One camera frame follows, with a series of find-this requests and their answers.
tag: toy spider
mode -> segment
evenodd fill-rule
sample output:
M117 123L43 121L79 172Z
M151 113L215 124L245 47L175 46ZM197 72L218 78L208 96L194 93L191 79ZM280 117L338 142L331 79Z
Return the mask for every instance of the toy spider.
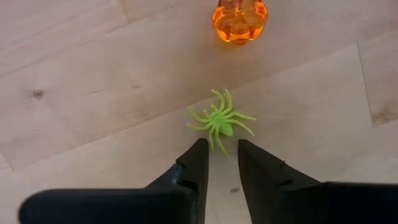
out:
M255 121L256 119L233 111L232 97L227 89L225 89L225 93L228 98L228 107L226 109L224 109L225 108L225 100L224 100L223 95L221 93L217 92L216 90L212 90L211 92L214 93L220 99L220 102L221 102L220 108L217 108L215 105L211 105L211 108L213 109L213 112L211 114L209 114L206 110L204 110L203 113L205 114L207 119L200 118L195 112L193 112L192 108L189 108L189 113L198 122L205 123L206 126L196 127L192 124L187 124L187 125L195 130L198 130L198 131L205 131L207 129L210 129L210 131L209 131L210 149L213 150L213 134L215 134L215 138L217 140L218 145L223 150L225 155L228 156L228 153L225 150L223 143L221 142L220 133L224 134L228 137L231 137L233 135L232 124L237 124L254 136L254 133L246 125L244 125L242 122L240 122L236 119L232 119L232 118L233 118L233 116L237 116L237 117L248 119L251 121Z

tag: wood plank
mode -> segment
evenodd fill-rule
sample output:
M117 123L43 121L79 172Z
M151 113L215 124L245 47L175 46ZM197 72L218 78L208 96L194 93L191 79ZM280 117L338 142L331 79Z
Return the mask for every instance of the wood plank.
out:
M215 36L210 0L141 19L1 79L0 151L18 169L396 24L395 0L363 2L269 2L264 36L244 47Z
M7 162L7 159L0 153L0 176L12 172L12 167Z
M240 186L236 164L238 138L248 138L297 166L301 158L315 158L317 149L328 142L372 129L355 45L231 93L237 111L257 117L256 122L247 122L256 137L236 128L234 138L223 140L230 158L218 149L210 157L208 199L216 212L213 218L220 223L248 221L243 191L230 193ZM212 103L216 99L201 101L193 108L201 111ZM13 214L18 205L26 196L42 189L145 186L169 168L197 138L206 136L186 126L186 122L192 121L187 109L182 108L15 170L0 178L0 222L15 223ZM328 170L336 167L325 164L301 166L305 171L323 170L325 175L317 173L317 177L334 177Z
M117 0L2 2L0 21L0 77L126 24Z
M398 29L359 45L373 126L398 118Z

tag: spider leg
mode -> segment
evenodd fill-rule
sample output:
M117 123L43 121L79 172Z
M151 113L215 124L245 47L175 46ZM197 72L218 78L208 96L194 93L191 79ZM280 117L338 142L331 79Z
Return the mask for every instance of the spider leg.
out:
M193 116L193 118L195 118L195 120L201 122L201 123L207 123L210 120L209 119L202 119L200 118L195 112L193 112L192 108L189 108L189 113Z
M241 114L241 113L238 113L238 112L232 112L229 115L226 115L225 118L229 119L229 118L232 118L233 116L237 116L237 117L240 117L240 118L248 119L248 120L251 120L251 121L255 121L256 120L256 118L253 118L253 117L250 117L248 115Z
M196 126L194 126L194 125L192 125L192 124L187 124L187 126L190 127L190 128L193 128L193 129L195 129L195 130L197 130L197 131L204 131L204 130L209 129L209 128L211 127L212 124L213 124L213 122L210 122L210 123L208 123L208 124L207 124L206 126L204 126L204 127L196 127Z
M219 126L216 126L216 140L217 140L217 143L218 143L219 147L221 148L221 150L223 150L223 153L228 157L228 152L225 150L223 143L221 142L221 139L220 139L220 127Z
M233 108L231 94L229 93L229 91L227 89L225 89L225 93L226 93L226 96L228 99L228 107L223 111L223 115L226 115L227 113L229 113Z
M207 113L207 110L204 110L203 113L205 114L205 116L206 116L207 118L210 118L210 114Z
M217 92L216 90L211 90L212 93L214 93L215 95L217 95L218 99L220 99L220 111L222 111L225 107L225 100L224 97L221 93Z
M214 144L213 144L213 133L214 130L216 129L216 126L211 127L209 131L209 142L210 142L210 149L213 152L214 151Z
M251 135L254 136L253 131L250 130L250 128L248 128L248 127L247 127L246 125L244 125L242 122L237 121L237 120L235 120L235 119L227 119L226 122L233 123L233 124L237 124L237 125L239 125L240 127L242 127L243 129L245 129L246 131L248 131Z
M218 111L218 108L215 105L210 105L210 107L214 110L214 112Z

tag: green toy spider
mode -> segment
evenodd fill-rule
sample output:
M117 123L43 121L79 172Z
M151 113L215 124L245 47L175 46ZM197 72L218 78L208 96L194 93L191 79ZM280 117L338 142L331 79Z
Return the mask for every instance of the green toy spider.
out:
M211 92L214 93L220 99L220 102L221 102L220 108L217 108L215 105L211 105L211 108L213 109L213 112L211 114L209 114L206 110L204 110L203 113L205 114L207 119L200 118L195 112L193 112L192 108L189 108L189 113L198 122L205 123L206 126L196 127L192 124L187 124L187 125L197 131L205 131L205 130L210 129L210 131L209 131L210 149L213 150L213 148L214 148L213 134L215 134L215 138L217 140L218 145L223 150L225 155L228 156L228 153L225 150L223 143L221 142L220 133L224 134L228 137L231 137L233 135L232 124L237 124L240 127L244 128L246 131L248 131L251 135L254 136L254 133L246 125L244 125L242 122L240 122L236 119L232 119L232 117L237 116L237 117L248 119L251 121L255 121L256 119L233 111L232 97L227 89L225 89L225 93L228 98L228 107L225 110L224 110L225 100L224 100L223 95L221 93L217 92L216 90L212 90Z

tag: wood knot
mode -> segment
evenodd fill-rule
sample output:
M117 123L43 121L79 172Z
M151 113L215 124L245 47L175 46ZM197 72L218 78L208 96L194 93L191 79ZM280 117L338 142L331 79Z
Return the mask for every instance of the wood knot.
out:
M231 194L233 193L238 193L239 192L239 187L233 187L230 191Z
M44 92L42 90L33 90L33 97L41 100L44 97Z

